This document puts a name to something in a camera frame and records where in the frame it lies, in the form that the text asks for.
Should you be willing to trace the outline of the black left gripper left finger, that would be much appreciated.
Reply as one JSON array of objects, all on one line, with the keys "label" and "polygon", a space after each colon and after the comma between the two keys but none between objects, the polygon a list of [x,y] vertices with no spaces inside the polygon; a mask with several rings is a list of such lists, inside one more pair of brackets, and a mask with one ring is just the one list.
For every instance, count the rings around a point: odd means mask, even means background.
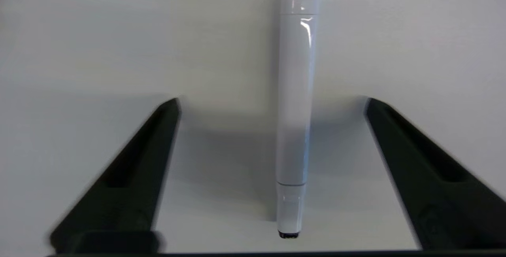
[{"label": "black left gripper left finger", "polygon": [[177,98],[154,109],[54,228],[56,255],[159,254],[154,223],[180,116]]}]

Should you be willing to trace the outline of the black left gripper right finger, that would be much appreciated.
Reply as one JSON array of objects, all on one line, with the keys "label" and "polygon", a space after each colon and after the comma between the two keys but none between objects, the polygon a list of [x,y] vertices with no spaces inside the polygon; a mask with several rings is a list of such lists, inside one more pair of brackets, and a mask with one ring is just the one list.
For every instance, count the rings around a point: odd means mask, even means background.
[{"label": "black left gripper right finger", "polygon": [[423,250],[505,250],[505,201],[391,105],[364,115]]}]

